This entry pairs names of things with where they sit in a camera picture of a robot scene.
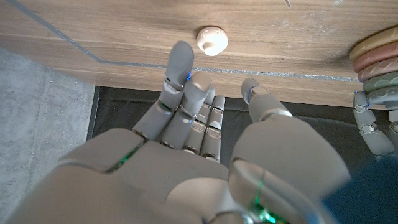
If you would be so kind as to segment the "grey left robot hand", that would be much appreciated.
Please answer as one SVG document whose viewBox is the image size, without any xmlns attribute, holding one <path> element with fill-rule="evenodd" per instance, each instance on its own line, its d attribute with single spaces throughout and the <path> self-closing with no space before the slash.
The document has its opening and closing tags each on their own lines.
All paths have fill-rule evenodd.
<svg viewBox="0 0 398 224">
<path fill-rule="evenodd" d="M 394 144 L 393 139 L 385 132 L 378 129 L 376 117 L 369 109 L 369 103 L 363 91 L 354 93 L 353 114 L 360 135 L 376 157 L 397 155 L 397 144 Z"/>
</svg>

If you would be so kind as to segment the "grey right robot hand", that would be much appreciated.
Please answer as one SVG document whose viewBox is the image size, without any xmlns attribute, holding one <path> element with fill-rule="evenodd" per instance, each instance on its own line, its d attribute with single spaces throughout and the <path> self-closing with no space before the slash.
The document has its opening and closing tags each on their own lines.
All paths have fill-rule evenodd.
<svg viewBox="0 0 398 224">
<path fill-rule="evenodd" d="M 159 99 L 131 129 L 63 156 L 8 223 L 335 223 L 322 201 L 349 182 L 337 151 L 264 86 L 241 86 L 252 123 L 220 162 L 224 97 L 177 42 Z"/>
</svg>

